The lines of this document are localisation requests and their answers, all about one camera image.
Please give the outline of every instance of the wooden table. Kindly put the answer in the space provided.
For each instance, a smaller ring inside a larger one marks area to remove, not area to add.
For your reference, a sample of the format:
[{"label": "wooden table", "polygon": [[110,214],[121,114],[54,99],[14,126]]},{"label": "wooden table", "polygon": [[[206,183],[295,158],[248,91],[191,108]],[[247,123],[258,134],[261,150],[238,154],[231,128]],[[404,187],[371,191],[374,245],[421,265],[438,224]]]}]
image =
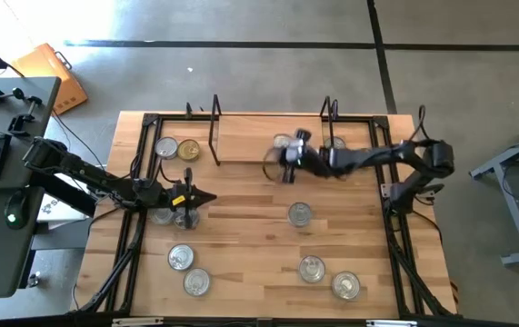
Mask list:
[{"label": "wooden table", "polygon": [[[109,172],[117,175],[128,172],[143,114],[120,113],[107,164]],[[249,113],[230,114],[253,119]],[[395,142],[408,138],[414,130],[410,115],[389,115],[388,119]],[[218,133],[224,121],[228,119],[221,118],[218,122]],[[327,124],[322,127],[321,133],[326,137]],[[258,133],[281,133],[278,129],[281,126],[273,125],[272,130]],[[190,166],[194,184],[201,190],[217,194],[218,199],[199,208],[201,221],[192,231],[147,222],[133,316],[398,316],[374,169],[358,170],[345,182],[299,172],[295,184],[276,184],[264,177],[258,163],[223,162],[216,166],[207,145],[208,131],[208,122],[165,122],[163,125],[163,136],[173,136],[179,142],[195,139],[201,145],[200,159],[194,163],[184,163],[178,158],[164,162],[166,174],[171,179],[182,178],[184,168]],[[151,129],[150,144],[153,134],[154,129]],[[334,135],[342,137],[350,148],[370,146],[366,124],[336,123]],[[220,142],[217,145],[219,153],[221,145]],[[146,162],[142,172],[146,171]],[[399,164],[398,171],[404,179],[412,169]],[[298,201],[309,203],[314,212],[313,220],[305,228],[295,228],[286,220],[289,205]],[[415,210],[434,219],[430,207],[419,203],[414,206]],[[110,209],[110,203],[101,203],[96,214]],[[82,305],[112,269],[122,215],[121,212],[114,213],[92,227],[77,281],[76,297]],[[418,272],[441,304],[455,312],[437,231],[413,214],[409,215],[408,221]],[[189,244],[195,250],[194,267],[204,268],[211,275],[211,289],[204,297],[186,294],[183,289],[185,273],[173,271],[168,266],[166,255],[178,243]],[[320,283],[307,284],[298,275],[298,263],[310,254],[325,262],[326,274]],[[356,302],[343,302],[332,294],[331,279],[342,271],[353,272],[360,279],[362,289]],[[403,277],[407,303],[412,308],[410,284],[404,272]],[[125,274],[121,281],[116,306],[121,302]]]}]

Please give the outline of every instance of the computer desk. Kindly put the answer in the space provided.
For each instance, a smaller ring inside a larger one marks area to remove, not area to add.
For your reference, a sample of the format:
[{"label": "computer desk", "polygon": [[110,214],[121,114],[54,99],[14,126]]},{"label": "computer desk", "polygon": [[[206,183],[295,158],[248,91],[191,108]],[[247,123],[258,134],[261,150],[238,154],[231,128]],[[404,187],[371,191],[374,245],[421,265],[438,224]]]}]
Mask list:
[{"label": "computer desk", "polygon": [[[107,164],[110,173],[119,176],[128,173],[143,115],[144,112],[120,113]],[[261,142],[265,135],[292,133],[300,127],[294,122],[283,123],[284,115],[223,113],[220,121],[215,122],[220,166],[215,165],[207,144],[208,122],[163,123],[162,136],[172,136],[178,142],[195,139],[201,146],[196,162],[185,163],[179,158],[164,161],[168,178],[182,178],[183,170],[190,166],[193,184],[215,193],[218,198],[199,208],[200,223],[191,231],[179,230],[173,224],[161,226],[146,221],[131,315],[398,317],[373,168],[354,172],[346,182],[298,172],[294,185],[282,185],[268,181],[259,163],[225,160],[254,160],[254,144]],[[327,124],[322,125],[317,114],[287,115],[299,119],[299,124],[310,124],[311,144],[320,144],[321,138],[325,138]],[[312,119],[319,123],[310,123],[309,116],[315,116]],[[387,117],[394,142],[407,139],[413,132],[412,116]],[[366,125],[334,123],[334,135],[342,137],[350,148],[371,146]],[[150,130],[144,158],[149,158],[153,140],[154,131]],[[239,145],[246,146],[225,147],[227,142],[237,140]],[[147,162],[144,159],[143,173]],[[401,180],[412,172],[412,168],[404,164],[398,164],[397,169]],[[164,187],[170,187],[162,177],[158,180]],[[295,228],[286,220],[288,206],[297,201],[309,203],[314,211],[313,220],[305,228]],[[100,203],[95,213],[105,213],[112,208],[111,203]],[[431,207],[415,203],[414,208],[434,220]],[[122,217],[123,212],[118,211],[92,226],[77,278],[76,299],[80,306],[90,300],[112,270]],[[413,214],[408,215],[408,225],[417,271],[441,304],[456,312],[438,232]],[[194,267],[204,268],[211,275],[209,293],[203,297],[186,294],[185,273],[174,271],[168,265],[168,251],[178,243],[189,244],[195,251]],[[317,255],[324,260],[326,274],[322,282],[306,284],[300,280],[297,265],[306,255]],[[341,301],[332,294],[331,279],[341,271],[356,273],[360,279],[362,289],[355,302]],[[410,284],[406,274],[402,275],[406,302],[412,308]],[[119,283],[116,309],[124,298],[126,276],[122,274]]]},{"label": "computer desk", "polygon": [[[36,190],[28,197],[29,220],[19,230],[9,229],[5,223],[5,203],[15,191],[28,184],[31,172],[23,166],[22,158],[34,136],[43,136],[51,116],[61,80],[58,77],[0,78],[0,90],[11,94],[19,87],[25,96],[37,96],[43,104],[33,111],[35,120],[26,123],[25,129],[32,136],[27,139],[13,137],[0,177],[0,297],[11,296],[28,273],[27,266],[33,260],[29,250],[35,230],[35,220],[43,198],[43,192]],[[0,132],[6,132],[11,119],[16,114],[26,114],[29,104],[14,97],[0,103]]]}]

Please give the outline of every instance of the concrete floor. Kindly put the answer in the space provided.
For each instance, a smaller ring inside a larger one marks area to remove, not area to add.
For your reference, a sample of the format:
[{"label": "concrete floor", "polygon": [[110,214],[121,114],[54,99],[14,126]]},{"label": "concrete floor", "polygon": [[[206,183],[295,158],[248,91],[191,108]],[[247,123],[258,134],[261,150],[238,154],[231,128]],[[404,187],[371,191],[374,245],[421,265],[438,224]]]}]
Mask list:
[{"label": "concrete floor", "polygon": [[[51,41],[73,64],[89,102],[63,119],[106,161],[121,110],[208,108],[317,111],[329,94],[341,113],[386,113],[375,52],[85,48],[63,39],[372,42],[365,0],[0,1],[0,54]],[[376,0],[386,43],[519,44],[519,2]],[[456,173],[438,195],[436,217],[466,317],[519,323],[519,238],[496,182],[467,171],[519,139],[519,53],[387,52],[399,114],[426,104],[427,132],[455,149]],[[90,124],[95,128],[86,128]],[[47,136],[64,140],[54,122]],[[72,150],[94,159],[72,139]],[[82,253],[39,253],[45,287],[0,299],[0,318],[66,312]]]}]

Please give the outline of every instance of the black desk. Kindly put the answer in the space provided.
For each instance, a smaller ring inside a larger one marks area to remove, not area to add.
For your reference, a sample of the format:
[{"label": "black desk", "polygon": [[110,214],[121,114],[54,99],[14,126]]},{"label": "black desk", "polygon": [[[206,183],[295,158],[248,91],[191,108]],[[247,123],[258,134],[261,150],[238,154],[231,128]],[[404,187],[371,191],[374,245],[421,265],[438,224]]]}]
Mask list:
[{"label": "black desk", "polygon": [[[0,90],[10,94],[14,87],[21,88],[26,96],[34,95],[43,100],[43,105],[33,112],[35,121],[25,124],[32,136],[43,136],[51,116],[61,80],[58,77],[0,78]],[[25,114],[28,104],[14,98],[0,104],[0,132],[6,132],[11,119],[16,114]],[[5,224],[4,209],[8,198],[16,189],[28,184],[31,172],[24,168],[22,158],[29,147],[28,139],[13,137],[5,166],[0,177],[0,297],[11,296],[21,282],[25,263],[32,261],[29,255],[31,240],[35,230],[35,220],[43,191],[37,189],[27,199],[30,218],[27,226],[11,230]]]}]

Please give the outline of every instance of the orange box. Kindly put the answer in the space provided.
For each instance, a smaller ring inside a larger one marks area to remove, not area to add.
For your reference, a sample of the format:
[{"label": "orange box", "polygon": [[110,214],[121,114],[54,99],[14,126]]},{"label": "orange box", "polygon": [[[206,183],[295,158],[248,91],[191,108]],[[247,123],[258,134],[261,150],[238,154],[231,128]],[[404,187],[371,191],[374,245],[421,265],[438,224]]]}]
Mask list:
[{"label": "orange box", "polygon": [[13,66],[27,77],[58,76],[61,78],[61,86],[54,105],[58,114],[87,100],[84,88],[69,72],[66,64],[71,68],[63,55],[56,52],[49,44],[39,45],[30,54],[13,61]]}]

